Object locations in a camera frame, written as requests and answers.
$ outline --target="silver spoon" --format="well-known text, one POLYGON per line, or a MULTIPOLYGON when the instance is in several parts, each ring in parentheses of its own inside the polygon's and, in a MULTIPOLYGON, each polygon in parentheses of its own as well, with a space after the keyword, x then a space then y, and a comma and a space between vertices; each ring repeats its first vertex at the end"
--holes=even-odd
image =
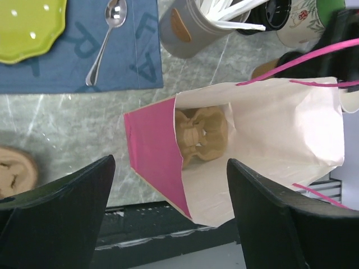
POLYGON ((100 48, 99 54, 92 65, 88 75, 86 76, 86 85, 93 86, 96 85, 97 77, 99 74, 99 67, 102 60, 103 52, 110 36, 112 29, 118 28, 123 25, 127 17, 127 3, 126 0, 110 0, 107 4, 105 10, 105 19, 108 24, 108 31, 106 33, 105 39, 103 40, 102 46, 100 48))

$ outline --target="marble table surface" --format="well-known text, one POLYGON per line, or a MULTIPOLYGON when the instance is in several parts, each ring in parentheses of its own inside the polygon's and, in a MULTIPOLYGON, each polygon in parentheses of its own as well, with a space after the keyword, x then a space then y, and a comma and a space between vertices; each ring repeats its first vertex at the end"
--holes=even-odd
MULTIPOLYGON (((172 0, 158 1, 161 15, 172 0)), ((247 80, 256 66, 288 50, 276 33, 234 32, 187 60, 162 48, 163 89, 0 95, 0 145, 32 154, 39 165, 40 185, 113 154, 117 168, 108 206, 161 201, 163 197, 130 169, 123 113, 180 91, 247 80)))

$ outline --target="bag handle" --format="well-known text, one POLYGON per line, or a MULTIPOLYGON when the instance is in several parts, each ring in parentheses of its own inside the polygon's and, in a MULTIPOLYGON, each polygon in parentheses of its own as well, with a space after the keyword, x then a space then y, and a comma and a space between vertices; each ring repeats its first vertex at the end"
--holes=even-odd
POLYGON ((335 206, 338 206, 338 207, 341 207, 341 208, 346 208, 346 209, 350 209, 348 207, 346 207, 345 205, 342 205, 341 203, 337 202, 336 200, 334 199, 331 199, 329 198, 328 196, 324 195, 324 194, 321 194, 320 192, 317 192, 309 187, 305 187, 303 185, 300 185, 300 184, 297 184, 297 183, 294 183, 293 184, 294 187, 297 187, 297 188, 301 188, 301 189, 305 189, 306 191, 310 192, 310 193, 313 193, 314 195, 317 195, 319 196, 320 198, 323 198, 324 200, 327 200, 328 202, 332 203, 333 205, 335 206))
MULTIPOLYGON (((297 59, 294 59, 288 63, 285 63, 282 66, 279 66, 279 67, 277 67, 257 78, 254 78, 252 80, 245 81, 245 82, 240 82, 240 83, 236 84, 236 86, 244 86, 244 85, 248 85, 248 84, 252 84, 254 82, 264 80, 264 79, 266 79, 270 76, 273 76, 283 70, 286 70, 288 68, 296 66, 300 63, 306 62, 310 59, 313 59, 313 58, 316 58, 316 57, 319 57, 319 56, 322 56, 322 55, 325 55, 325 54, 328 54, 331 52, 337 52, 342 49, 355 47, 358 45, 359 45, 359 38, 355 38, 355 39, 351 39, 351 40, 338 42, 338 43, 323 47, 321 49, 314 50, 312 52, 304 54, 303 56, 298 57, 297 59)), ((302 85, 306 85, 306 86, 318 86, 318 87, 350 87, 350 86, 359 85, 359 80, 350 81, 350 82, 341 82, 338 84, 321 84, 321 83, 316 83, 316 82, 304 82, 304 81, 298 81, 298 80, 290 80, 290 82, 298 83, 298 84, 302 84, 302 85)))

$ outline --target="blue cloth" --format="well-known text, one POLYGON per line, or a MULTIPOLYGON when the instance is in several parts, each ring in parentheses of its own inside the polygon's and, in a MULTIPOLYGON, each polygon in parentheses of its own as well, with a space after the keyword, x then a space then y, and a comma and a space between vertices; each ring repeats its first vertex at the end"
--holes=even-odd
POLYGON ((126 21, 111 32, 97 85, 86 86, 86 75, 108 29, 104 17, 107 3, 108 0, 67 0, 66 29, 48 53, 18 64, 0 63, 0 94, 163 87, 157 0, 127 0, 126 21))

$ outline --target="gray cup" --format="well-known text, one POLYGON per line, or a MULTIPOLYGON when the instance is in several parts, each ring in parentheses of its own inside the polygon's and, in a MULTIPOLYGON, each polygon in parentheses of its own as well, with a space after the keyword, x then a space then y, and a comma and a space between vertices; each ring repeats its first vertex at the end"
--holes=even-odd
MULTIPOLYGON (((249 12, 236 18, 245 21, 249 12)), ((195 0, 174 0, 159 23, 163 47, 178 58, 191 58, 217 39, 233 32, 212 24, 202 14, 195 0)))

